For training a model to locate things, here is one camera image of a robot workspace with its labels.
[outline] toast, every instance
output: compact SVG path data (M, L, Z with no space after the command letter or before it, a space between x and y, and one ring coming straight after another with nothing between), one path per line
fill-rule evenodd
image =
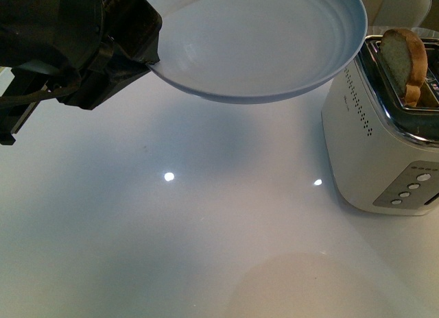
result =
M424 43L411 30L390 29L381 39L380 50L400 96L408 106L416 106L428 69Z

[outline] toaster button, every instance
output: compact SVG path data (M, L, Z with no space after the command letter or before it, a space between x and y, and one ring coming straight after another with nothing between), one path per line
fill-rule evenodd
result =
M416 179L418 181L427 181L431 178L431 174L425 173L425 174L420 174L416 177Z
M407 187L408 187L408 189L410 189L410 190L414 190L414 189L419 188L419 187L420 187L420 184L419 184L419 183L411 183L411 184L409 184Z

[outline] chair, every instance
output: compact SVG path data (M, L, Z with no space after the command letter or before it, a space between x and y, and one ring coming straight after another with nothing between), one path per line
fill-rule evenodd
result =
M362 0L369 25L419 27L431 7L431 0Z

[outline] white toaster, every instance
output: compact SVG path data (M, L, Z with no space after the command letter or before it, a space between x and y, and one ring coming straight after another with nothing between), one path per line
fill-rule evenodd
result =
M381 59L381 36L366 38L324 103L333 178L342 197L361 210L424 215L439 204L439 40L421 39L429 61L425 107L399 99Z

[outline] plate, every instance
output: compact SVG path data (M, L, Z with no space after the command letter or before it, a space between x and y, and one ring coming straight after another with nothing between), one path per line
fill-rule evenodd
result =
M152 71L220 102L273 102L332 79L367 31L361 0L148 0L161 14Z

